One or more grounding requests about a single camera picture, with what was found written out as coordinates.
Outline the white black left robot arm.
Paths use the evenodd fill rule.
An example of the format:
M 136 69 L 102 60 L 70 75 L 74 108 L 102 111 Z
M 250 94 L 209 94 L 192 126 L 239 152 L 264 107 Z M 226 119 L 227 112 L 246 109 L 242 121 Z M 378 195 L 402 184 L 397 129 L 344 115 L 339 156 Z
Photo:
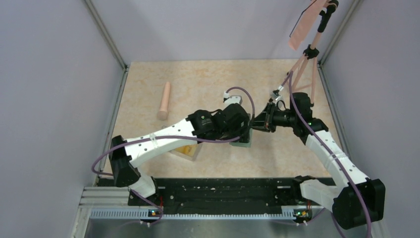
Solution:
M 114 186 L 127 187 L 153 205 L 159 192 L 154 179 L 141 171 L 144 162 L 182 146 L 236 142 L 249 132 L 254 116 L 233 103 L 214 112 L 197 110 L 178 123 L 137 138 L 115 136 L 108 154 Z

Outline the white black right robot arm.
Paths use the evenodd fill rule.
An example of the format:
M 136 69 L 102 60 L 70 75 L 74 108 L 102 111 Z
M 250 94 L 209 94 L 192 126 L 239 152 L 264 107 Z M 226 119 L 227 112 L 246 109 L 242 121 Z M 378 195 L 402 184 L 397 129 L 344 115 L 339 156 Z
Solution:
M 270 99 L 255 117 L 252 128 L 275 132 L 277 127 L 290 127 L 321 161 L 331 175 L 335 187 L 329 187 L 311 176 L 294 178 L 290 197 L 296 204 L 311 200 L 330 211 L 345 229 L 371 226 L 384 217 L 385 185 L 380 179 L 370 179 L 337 145 L 326 124 L 315 117 L 313 103 L 306 93 L 293 93 L 290 107 L 281 110 Z

